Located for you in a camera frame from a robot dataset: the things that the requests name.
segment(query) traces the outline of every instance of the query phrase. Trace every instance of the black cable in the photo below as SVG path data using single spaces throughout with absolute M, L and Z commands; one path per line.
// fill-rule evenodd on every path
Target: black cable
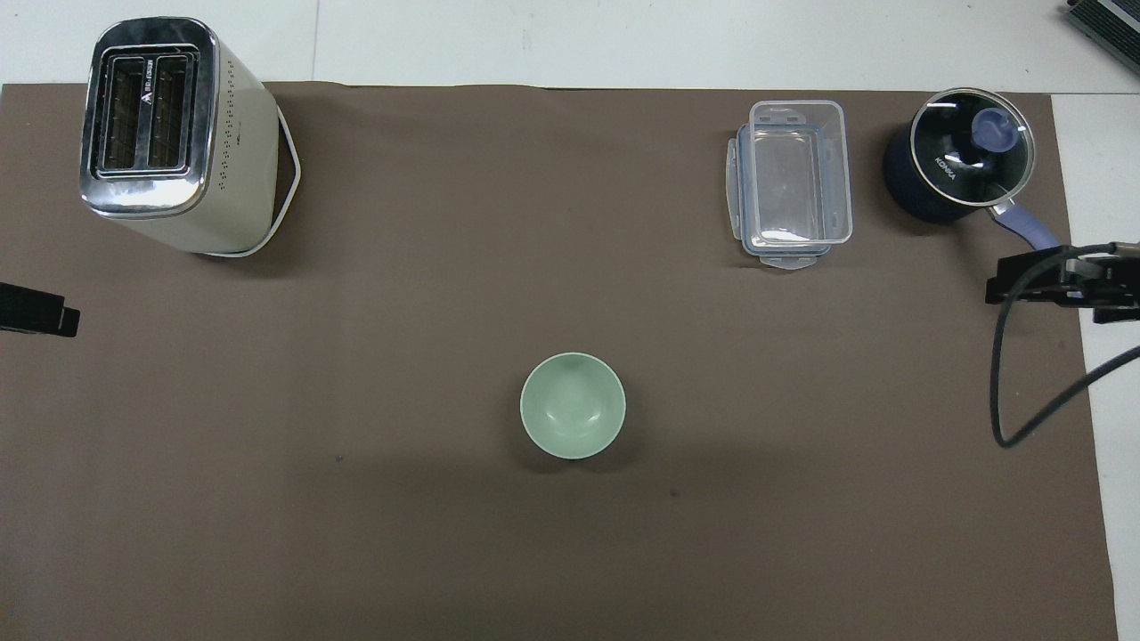
M 1074 396 L 1081 393 L 1081 391 L 1085 388 L 1102 379 L 1110 372 L 1135 360 L 1137 358 L 1140 358 L 1140 346 L 1137 346 L 1124 354 L 1105 362 L 1092 372 L 1081 376 L 1073 384 L 1065 388 L 1052 400 L 1047 403 L 1036 414 L 1034 414 L 1034 416 L 1029 419 L 1029 421 L 1025 423 L 1021 429 L 1013 432 L 1013 436 L 1008 439 L 1004 437 L 1001 421 L 1001 347 L 1002 341 L 1005 338 L 1005 323 L 1009 320 L 1009 313 L 1013 308 L 1013 303 L 1017 302 L 1017 299 L 1035 278 L 1066 260 L 1086 253 L 1116 253 L 1116 243 L 1070 248 L 1060 253 L 1042 259 L 1033 267 L 1026 269 L 1025 274 L 1023 274 L 1021 277 L 1013 283 L 1013 286 L 1009 289 L 1009 293 L 1005 294 L 1005 300 L 1002 301 L 1001 311 L 997 314 L 997 326 L 994 328 L 994 346 L 990 360 L 990 424 L 993 428 L 994 440 L 996 440 L 997 445 L 1002 447 L 1009 448 L 1013 447 L 1018 443 L 1021 443 L 1025 437 L 1029 436 L 1033 430 L 1037 429 L 1041 423 L 1044 423 L 1047 419 L 1052 416 L 1054 412 L 1060 409 Z

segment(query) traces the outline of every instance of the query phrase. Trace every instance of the black ribbed object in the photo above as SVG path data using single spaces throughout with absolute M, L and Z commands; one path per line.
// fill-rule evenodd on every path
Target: black ribbed object
M 1068 18 L 1085 35 L 1140 73 L 1140 0 L 1078 0 Z

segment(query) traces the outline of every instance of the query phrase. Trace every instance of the toaster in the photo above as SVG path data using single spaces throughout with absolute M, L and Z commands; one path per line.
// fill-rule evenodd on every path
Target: toaster
M 278 123 L 294 180 L 275 217 Z M 276 232 L 299 180 L 276 100 L 210 27 L 139 18 L 99 38 L 80 159 L 95 213 L 182 251 L 247 255 Z

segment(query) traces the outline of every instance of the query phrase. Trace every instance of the green bowl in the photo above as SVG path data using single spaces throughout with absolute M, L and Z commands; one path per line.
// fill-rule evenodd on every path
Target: green bowl
M 618 437 L 626 420 L 626 391 L 598 358 L 559 354 L 527 376 L 519 411 L 530 440 L 547 454 L 585 459 Z

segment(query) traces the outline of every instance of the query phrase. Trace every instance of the white table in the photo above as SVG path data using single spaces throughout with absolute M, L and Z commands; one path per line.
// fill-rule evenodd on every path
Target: white table
M 1140 172 L 1126 164 L 1140 147 L 1140 76 L 1069 26 L 1062 7 L 1060 0 L 0 0 L 0 82 L 85 82 L 91 47 L 106 26 L 192 15 L 262 80 L 1044 91 L 1056 95 L 1074 242 L 1140 241 Z M 1081 330 L 1090 368 L 1140 343 L 1140 323 L 1096 326 L 1082 314 Z M 1138 391 L 1137 364 L 1091 390 L 1124 641 L 1140 641 Z

